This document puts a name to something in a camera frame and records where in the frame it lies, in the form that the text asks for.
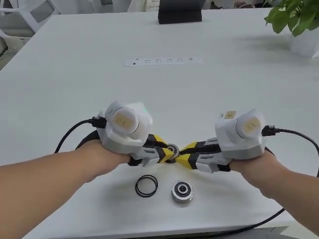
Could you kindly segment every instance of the hand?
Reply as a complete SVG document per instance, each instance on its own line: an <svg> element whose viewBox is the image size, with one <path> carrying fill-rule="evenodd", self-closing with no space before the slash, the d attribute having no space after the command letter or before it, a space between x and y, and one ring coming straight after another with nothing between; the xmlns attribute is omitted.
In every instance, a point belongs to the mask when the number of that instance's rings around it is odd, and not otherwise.
<svg viewBox="0 0 319 239"><path fill-rule="evenodd" d="M278 187L289 172L268 151L255 159L233 160L229 166L231 170L241 173L248 183L258 188L268 198L271 198L272 189Z"/></svg>
<svg viewBox="0 0 319 239"><path fill-rule="evenodd" d="M99 140L92 140L75 151L85 161L92 181L97 176L113 171L119 164L128 163L130 156L106 150Z"/></svg>

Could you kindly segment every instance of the table surface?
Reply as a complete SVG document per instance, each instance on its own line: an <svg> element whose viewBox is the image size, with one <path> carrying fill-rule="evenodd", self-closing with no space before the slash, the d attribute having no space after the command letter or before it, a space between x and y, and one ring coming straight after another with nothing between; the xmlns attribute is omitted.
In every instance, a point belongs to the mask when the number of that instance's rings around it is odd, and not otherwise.
<svg viewBox="0 0 319 239"><path fill-rule="evenodd" d="M220 112L251 108L269 124L319 141L319 60L292 54L288 32L276 35L265 27L267 13L207 10L202 23L172 25L158 25L155 12L54 16L0 72L0 163L52 153L69 128L114 100L144 102L153 132L179 147L214 137ZM203 64L123 67L128 58L191 55ZM74 149L92 130L77 129L62 151ZM267 145L290 169L315 175L318 156L307 141L280 134L267 138ZM144 174L159 181L158 192L146 199L134 191ZM194 186L187 207L172 201L176 180ZM228 230L280 208L235 172L122 165L84 185L25 238ZM267 226L292 221L284 213Z"/></svg>

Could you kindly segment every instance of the black cable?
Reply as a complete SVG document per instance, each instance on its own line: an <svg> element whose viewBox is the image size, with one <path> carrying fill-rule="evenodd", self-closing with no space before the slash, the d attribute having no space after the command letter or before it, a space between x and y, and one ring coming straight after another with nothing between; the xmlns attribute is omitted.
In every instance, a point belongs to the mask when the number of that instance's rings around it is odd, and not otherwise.
<svg viewBox="0 0 319 239"><path fill-rule="evenodd" d="M319 156L319 146L318 144L311 138L309 138L308 136L299 133L297 131L293 131L293 130L289 130L289 129L282 129L282 128L275 128L274 126L269 126L267 125L263 130L262 130L262 135L263 136L273 136L276 135L276 133L291 133L294 135L298 135L306 140L308 140L310 143L312 143L318 153ZM192 239L205 239L205 238L218 238L218 237L224 237L224 236L230 236L230 235L234 235L234 234L238 234L238 233L243 233L249 230L252 230L256 227L259 227L263 224L266 224L268 222L270 222L271 220L273 220L274 218L276 218L277 216L279 216L281 213L283 213L285 211L284 208L281 208L277 213L273 214L271 217L267 218L266 220L263 220L260 223L257 224L253 224L244 228L239 228L239 229L235 229L235 230L230 230L230 231L225 231L225 232L220 232L220 233L215 233L209 236L198 236L198 237L193 237Z"/></svg>
<svg viewBox="0 0 319 239"><path fill-rule="evenodd" d="M93 127L96 127L96 128L105 128L106 119L103 117L93 117L91 119L86 119L86 120L83 120L81 122L78 122L76 125L74 125L72 128L70 128L69 131L67 131L67 133L62 137L62 139L60 140L54 153L59 152L62 144L64 143L66 138L72 133L73 130L75 130L77 127L79 127L80 125L83 125L85 123L90 123Z"/></svg>
<svg viewBox="0 0 319 239"><path fill-rule="evenodd" d="M87 119L87 120L83 120L81 122L78 122L76 125L74 125L72 128L69 129L69 131L66 132L66 134L62 137L62 139L60 140L56 150L54 153L58 153L62 144L64 143L64 141L66 140L66 138L72 133L73 130L75 130L77 127L79 127L80 125L83 125L85 123L89 123L90 122L90 119Z"/></svg>

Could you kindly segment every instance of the electrical outlet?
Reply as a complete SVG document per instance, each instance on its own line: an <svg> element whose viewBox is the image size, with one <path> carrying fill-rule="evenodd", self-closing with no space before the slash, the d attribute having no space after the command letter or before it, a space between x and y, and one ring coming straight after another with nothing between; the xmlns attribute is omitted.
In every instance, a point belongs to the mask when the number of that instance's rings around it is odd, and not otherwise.
<svg viewBox="0 0 319 239"><path fill-rule="evenodd" d="M203 64L198 56L191 57L156 57L156 58L134 58L125 61L124 66L167 66L167 65L192 65Z"/></svg>

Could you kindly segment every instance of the cable connector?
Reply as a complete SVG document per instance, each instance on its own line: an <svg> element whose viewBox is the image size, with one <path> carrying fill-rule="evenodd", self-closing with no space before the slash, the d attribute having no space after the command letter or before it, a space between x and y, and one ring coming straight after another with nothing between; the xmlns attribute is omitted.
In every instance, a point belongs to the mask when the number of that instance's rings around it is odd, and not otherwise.
<svg viewBox="0 0 319 239"><path fill-rule="evenodd" d="M274 136L276 133L279 133L279 131L274 125L266 125L261 131L262 136Z"/></svg>
<svg viewBox="0 0 319 239"><path fill-rule="evenodd" d="M95 128L106 127L106 119L104 117L93 117L89 120L89 123Z"/></svg>

